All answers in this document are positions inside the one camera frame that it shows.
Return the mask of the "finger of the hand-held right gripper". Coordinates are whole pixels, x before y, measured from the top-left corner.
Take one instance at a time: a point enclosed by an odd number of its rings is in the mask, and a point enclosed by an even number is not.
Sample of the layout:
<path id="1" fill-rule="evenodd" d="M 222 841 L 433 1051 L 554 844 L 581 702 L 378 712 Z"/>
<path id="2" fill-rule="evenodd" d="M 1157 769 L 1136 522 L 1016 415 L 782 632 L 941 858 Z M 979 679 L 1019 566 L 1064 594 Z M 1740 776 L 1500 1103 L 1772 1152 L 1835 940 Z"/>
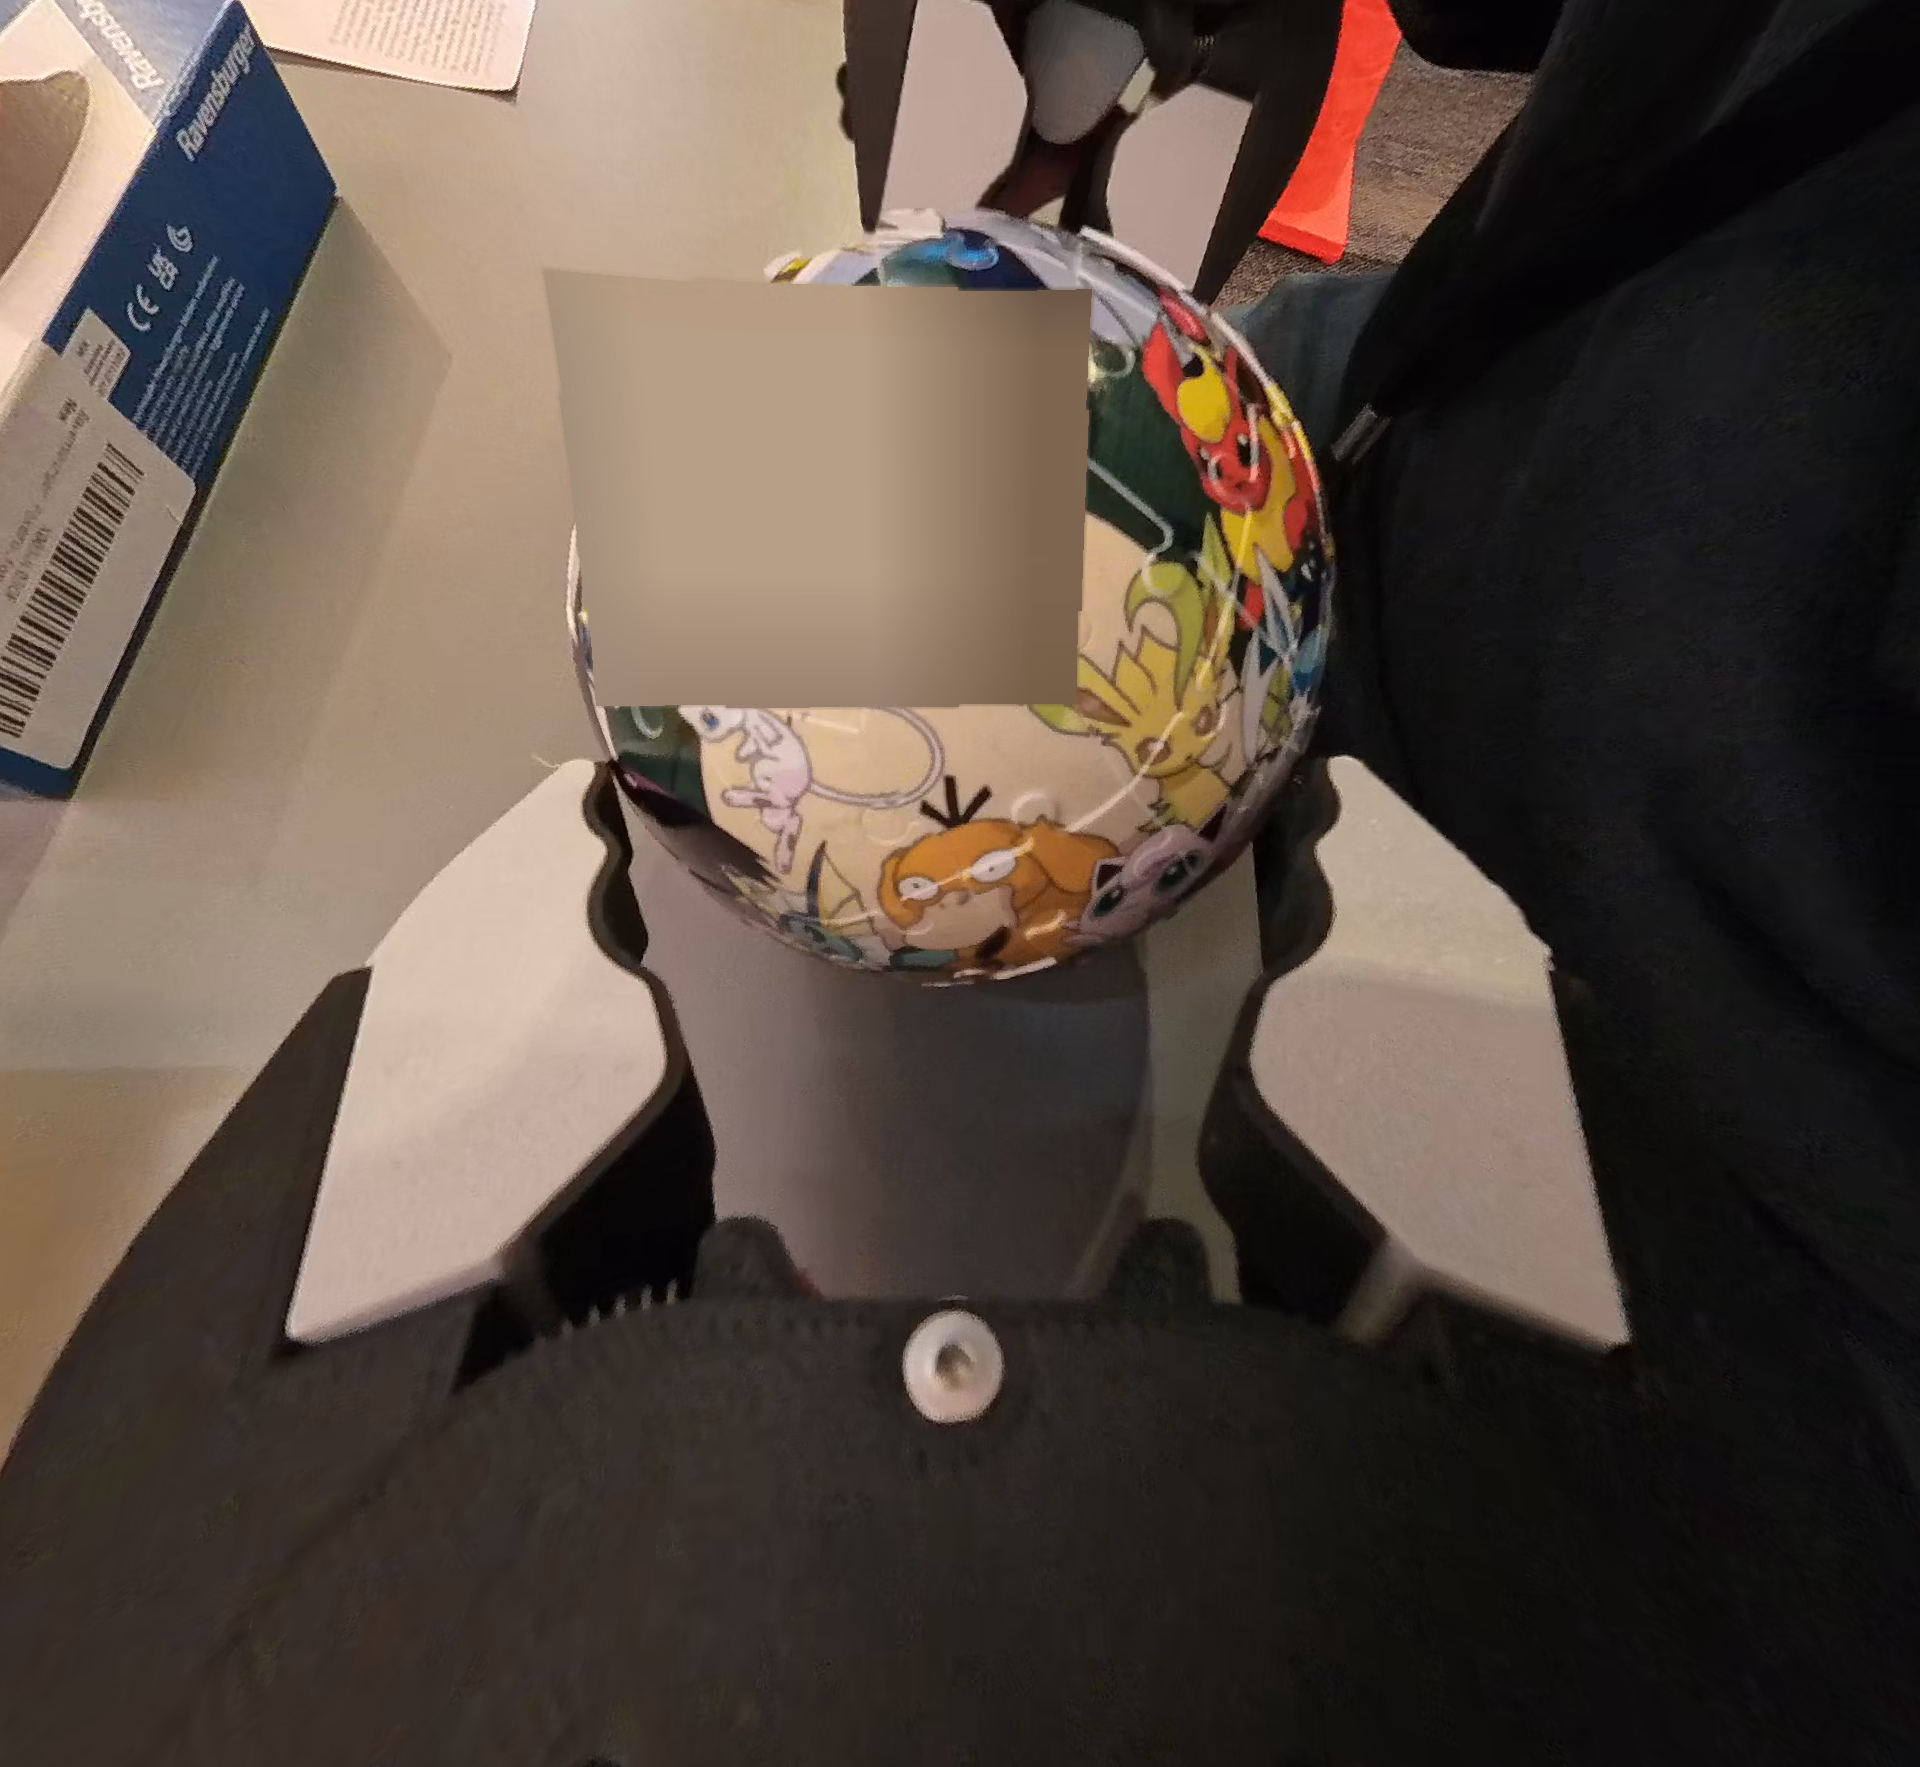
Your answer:
<path id="1" fill-rule="evenodd" d="M 1137 118 L 1125 96 L 1147 65 L 1139 32 L 1077 0 L 1029 0 L 1003 9 L 1003 36 L 1025 93 L 1003 212 L 1110 225 L 1116 148 Z"/>

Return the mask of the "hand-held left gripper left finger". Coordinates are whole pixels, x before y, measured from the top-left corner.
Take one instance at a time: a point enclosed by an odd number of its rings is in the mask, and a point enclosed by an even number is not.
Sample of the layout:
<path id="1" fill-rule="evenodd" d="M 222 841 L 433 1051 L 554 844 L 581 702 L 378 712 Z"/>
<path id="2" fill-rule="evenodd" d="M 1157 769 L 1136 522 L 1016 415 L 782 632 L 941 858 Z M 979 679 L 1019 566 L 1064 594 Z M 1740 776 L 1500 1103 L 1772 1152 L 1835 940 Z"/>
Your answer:
<path id="1" fill-rule="evenodd" d="M 533 1328 L 687 1286 L 711 1138 L 606 765 L 570 760 L 397 915 L 367 986 L 284 1338 L 469 1294 Z"/>

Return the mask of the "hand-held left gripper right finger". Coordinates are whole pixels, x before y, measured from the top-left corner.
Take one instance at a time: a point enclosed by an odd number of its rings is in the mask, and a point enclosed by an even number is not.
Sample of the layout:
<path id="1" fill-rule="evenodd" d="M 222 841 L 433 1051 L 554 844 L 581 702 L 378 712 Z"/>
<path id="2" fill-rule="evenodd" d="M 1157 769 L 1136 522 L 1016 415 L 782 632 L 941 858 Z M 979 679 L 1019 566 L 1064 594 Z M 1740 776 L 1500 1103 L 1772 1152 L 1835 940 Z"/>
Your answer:
<path id="1" fill-rule="evenodd" d="M 1303 776 L 1284 859 L 1203 1136 L 1242 1284 L 1358 1346 L 1443 1299 L 1622 1348 L 1545 944 L 1349 756 Z"/>

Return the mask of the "colourful puzzle ball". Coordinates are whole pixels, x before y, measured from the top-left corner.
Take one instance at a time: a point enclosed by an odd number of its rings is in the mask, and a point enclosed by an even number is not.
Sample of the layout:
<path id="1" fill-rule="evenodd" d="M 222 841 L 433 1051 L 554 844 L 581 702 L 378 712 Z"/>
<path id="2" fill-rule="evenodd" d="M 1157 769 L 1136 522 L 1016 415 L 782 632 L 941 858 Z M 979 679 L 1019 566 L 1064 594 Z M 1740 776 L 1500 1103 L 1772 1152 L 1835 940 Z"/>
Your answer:
<path id="1" fill-rule="evenodd" d="M 741 922 L 925 986 L 1136 938 L 1252 847 L 1319 712 L 1333 545 L 1249 340 L 1104 235 L 894 211 L 772 282 L 1083 290 L 1087 561 L 1064 702 L 610 705 L 578 547 L 572 655 L 633 821 Z"/>

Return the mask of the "blue puzzle box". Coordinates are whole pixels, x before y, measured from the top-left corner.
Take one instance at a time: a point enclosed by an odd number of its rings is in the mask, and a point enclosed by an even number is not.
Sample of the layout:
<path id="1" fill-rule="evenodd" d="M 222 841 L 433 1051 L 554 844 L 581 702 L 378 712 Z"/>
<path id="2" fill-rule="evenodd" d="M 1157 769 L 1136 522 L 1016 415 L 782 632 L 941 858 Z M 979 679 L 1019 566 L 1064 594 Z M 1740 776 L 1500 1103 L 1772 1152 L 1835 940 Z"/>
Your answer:
<path id="1" fill-rule="evenodd" d="M 2 0 L 2 783 L 75 793 L 336 185 L 238 0 Z"/>

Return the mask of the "red plastic part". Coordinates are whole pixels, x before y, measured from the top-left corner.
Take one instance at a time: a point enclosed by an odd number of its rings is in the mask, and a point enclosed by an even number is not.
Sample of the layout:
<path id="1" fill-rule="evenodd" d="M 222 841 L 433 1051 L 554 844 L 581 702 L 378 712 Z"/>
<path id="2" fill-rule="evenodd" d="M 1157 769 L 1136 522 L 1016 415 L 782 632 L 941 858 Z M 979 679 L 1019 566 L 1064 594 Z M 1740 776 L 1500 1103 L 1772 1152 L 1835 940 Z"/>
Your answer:
<path id="1" fill-rule="evenodd" d="M 1346 0 L 1333 73 L 1308 148 L 1259 225 L 1259 242 L 1319 264 L 1349 242 L 1357 148 L 1402 47 L 1388 0 Z"/>

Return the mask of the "person's blue jeans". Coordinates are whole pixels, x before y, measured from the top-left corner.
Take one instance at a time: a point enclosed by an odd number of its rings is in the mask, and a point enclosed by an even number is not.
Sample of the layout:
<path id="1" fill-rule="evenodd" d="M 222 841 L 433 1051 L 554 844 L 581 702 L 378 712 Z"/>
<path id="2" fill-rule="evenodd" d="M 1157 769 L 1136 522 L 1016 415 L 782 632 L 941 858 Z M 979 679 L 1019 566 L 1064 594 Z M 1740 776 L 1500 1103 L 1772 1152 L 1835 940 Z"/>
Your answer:
<path id="1" fill-rule="evenodd" d="M 1289 272 L 1259 299 L 1226 312 L 1313 446 L 1337 433 L 1346 365 L 1393 279 L 1394 269 Z"/>

